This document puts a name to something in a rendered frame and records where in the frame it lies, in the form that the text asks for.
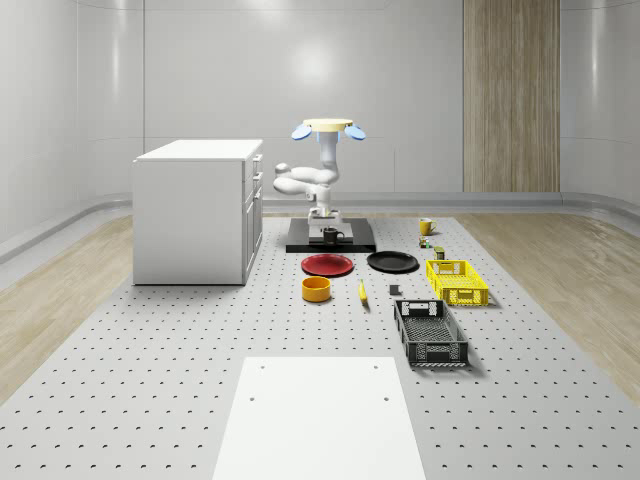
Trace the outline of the black stove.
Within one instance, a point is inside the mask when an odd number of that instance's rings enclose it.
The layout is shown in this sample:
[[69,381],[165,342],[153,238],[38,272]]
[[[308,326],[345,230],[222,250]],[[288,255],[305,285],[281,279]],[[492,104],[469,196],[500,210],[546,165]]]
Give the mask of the black stove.
[[369,222],[365,218],[346,218],[334,225],[342,232],[336,245],[327,245],[321,229],[309,227],[303,218],[292,218],[286,242],[287,253],[373,253],[376,242]]

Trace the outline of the yellow bowl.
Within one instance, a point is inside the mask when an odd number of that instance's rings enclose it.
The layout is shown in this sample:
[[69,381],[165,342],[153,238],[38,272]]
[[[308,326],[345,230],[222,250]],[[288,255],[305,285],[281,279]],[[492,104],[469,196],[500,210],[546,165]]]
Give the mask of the yellow bowl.
[[302,297],[313,303],[327,301],[331,296],[331,282],[326,277],[310,276],[302,281]]

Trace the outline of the dark grey basket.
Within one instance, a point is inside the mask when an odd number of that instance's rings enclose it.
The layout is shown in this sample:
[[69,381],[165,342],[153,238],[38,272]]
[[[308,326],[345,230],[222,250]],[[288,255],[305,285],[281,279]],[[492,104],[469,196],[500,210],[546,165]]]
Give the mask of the dark grey basket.
[[395,300],[394,316],[411,364],[468,363],[468,340],[444,301]]

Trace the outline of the black plate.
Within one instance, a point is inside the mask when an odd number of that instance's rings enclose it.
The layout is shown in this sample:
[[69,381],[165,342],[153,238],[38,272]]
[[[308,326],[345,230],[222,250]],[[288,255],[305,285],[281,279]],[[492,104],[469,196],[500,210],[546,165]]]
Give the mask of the black plate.
[[411,273],[419,268],[417,259],[407,253],[398,251],[378,251],[367,257],[368,265],[384,273]]

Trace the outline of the white board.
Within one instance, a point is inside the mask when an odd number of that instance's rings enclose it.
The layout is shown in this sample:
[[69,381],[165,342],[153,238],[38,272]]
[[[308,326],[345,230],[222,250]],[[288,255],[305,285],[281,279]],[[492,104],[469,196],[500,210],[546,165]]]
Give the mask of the white board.
[[213,480],[425,480],[391,357],[248,357]]

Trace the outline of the red plate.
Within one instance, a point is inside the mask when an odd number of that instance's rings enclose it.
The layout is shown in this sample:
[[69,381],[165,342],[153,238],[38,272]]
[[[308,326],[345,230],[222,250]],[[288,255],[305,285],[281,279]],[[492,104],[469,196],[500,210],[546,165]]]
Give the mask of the red plate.
[[349,274],[353,268],[351,259],[338,254],[317,254],[304,258],[301,268],[308,275],[339,277]]

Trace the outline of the yellow basket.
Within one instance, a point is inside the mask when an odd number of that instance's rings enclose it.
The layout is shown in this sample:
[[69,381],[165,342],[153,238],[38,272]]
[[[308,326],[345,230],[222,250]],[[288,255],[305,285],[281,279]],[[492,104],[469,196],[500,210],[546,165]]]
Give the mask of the yellow basket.
[[449,305],[488,304],[488,286],[466,260],[428,260],[426,276],[437,298]]

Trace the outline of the white cabinet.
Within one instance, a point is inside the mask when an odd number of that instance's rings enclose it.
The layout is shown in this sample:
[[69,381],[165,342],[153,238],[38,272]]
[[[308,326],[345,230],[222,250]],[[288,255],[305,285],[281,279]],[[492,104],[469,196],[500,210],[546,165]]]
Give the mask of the white cabinet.
[[262,236],[262,144],[176,140],[134,160],[134,283],[247,282]]

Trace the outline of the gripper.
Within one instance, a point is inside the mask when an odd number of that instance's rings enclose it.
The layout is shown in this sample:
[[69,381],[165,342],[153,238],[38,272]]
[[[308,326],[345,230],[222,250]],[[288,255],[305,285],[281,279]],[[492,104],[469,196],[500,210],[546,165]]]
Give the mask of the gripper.
[[337,228],[342,224],[342,216],[338,210],[311,208],[308,215],[308,224],[310,227],[319,229],[326,227]]

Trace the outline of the drone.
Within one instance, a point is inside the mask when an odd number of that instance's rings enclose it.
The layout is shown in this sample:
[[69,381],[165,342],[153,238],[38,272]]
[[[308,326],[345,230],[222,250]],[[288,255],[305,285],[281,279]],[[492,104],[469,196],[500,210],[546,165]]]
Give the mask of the drone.
[[298,125],[291,133],[294,140],[302,140],[308,137],[312,132],[316,133],[339,133],[344,132],[348,137],[354,140],[364,140],[366,134],[350,119],[335,118],[314,118],[306,119]]

